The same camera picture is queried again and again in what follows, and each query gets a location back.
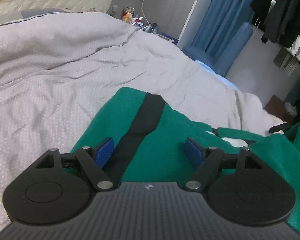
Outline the blue covered chair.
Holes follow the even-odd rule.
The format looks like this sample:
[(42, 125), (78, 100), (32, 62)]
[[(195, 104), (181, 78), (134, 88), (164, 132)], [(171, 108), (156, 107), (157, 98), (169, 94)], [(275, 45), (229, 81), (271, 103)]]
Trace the blue covered chair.
[(207, 52), (194, 46), (184, 47), (181, 51), (194, 61), (200, 61), (210, 67), (216, 74), (226, 77), (233, 62), (253, 34), (252, 25), (244, 22), (235, 33), (229, 44), (218, 54), (210, 56)]

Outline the orange bottle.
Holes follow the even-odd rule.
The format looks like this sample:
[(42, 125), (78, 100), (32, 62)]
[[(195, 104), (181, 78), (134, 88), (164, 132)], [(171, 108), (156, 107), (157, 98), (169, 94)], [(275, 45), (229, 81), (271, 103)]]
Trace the orange bottle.
[(129, 13), (128, 11), (125, 12), (125, 13), (122, 15), (121, 20), (122, 20), (123, 22), (126, 22), (126, 23), (130, 24), (130, 13)]

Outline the black hanging jacket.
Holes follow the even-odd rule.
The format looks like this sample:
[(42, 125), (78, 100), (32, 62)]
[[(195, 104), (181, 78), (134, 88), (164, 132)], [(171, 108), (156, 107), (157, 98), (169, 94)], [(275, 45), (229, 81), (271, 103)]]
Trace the black hanging jacket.
[(250, 7), (263, 23), (266, 43), (289, 48), (300, 35), (300, 0), (253, 0)]

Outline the blue curtain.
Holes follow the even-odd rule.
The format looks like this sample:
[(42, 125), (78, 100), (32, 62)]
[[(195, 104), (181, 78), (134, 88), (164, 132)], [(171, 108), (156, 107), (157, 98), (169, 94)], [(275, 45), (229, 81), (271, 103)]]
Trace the blue curtain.
[(191, 46), (218, 58), (245, 22), (251, 22), (252, 0), (212, 0)]

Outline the grey wardrobe cabinet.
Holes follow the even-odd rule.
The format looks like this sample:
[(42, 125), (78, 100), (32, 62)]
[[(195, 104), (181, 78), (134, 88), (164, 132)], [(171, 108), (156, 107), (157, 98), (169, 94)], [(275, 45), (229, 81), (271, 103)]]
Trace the grey wardrobe cabinet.
[(178, 47), (189, 46), (212, 0), (112, 0), (115, 18), (125, 7), (159, 25), (161, 31), (178, 39)]

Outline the dark brown box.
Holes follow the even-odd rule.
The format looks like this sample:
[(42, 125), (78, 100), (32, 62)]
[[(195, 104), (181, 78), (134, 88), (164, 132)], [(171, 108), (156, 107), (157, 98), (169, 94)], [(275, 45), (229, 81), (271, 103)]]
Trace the dark brown box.
[(289, 124), (293, 121), (293, 117), (287, 112), (284, 102), (275, 95), (270, 98), (264, 109), (269, 114), (274, 115)]

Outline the blue tray on nightstand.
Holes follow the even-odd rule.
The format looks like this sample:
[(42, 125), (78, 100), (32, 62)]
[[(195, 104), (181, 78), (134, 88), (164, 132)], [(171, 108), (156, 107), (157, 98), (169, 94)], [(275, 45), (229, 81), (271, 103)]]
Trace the blue tray on nightstand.
[(166, 41), (169, 41), (171, 43), (173, 43), (174, 45), (177, 45), (178, 44), (178, 39), (174, 38), (174, 37), (171, 37), (170, 35), (167, 35), (165, 33), (160, 33), (160, 34), (157, 34), (159, 37), (163, 38), (164, 40)]

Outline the green hoodie sweatshirt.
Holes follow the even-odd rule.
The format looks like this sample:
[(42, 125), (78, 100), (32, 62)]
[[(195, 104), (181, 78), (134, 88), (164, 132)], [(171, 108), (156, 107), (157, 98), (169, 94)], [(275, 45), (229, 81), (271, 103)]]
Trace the green hoodie sweatshirt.
[(238, 154), (248, 148), (295, 191), (288, 224), (300, 233), (300, 123), (267, 137), (212, 128), (175, 111), (159, 95), (121, 88), (106, 102), (75, 144), (101, 146), (97, 162), (114, 181), (185, 184), (202, 165), (202, 148)]

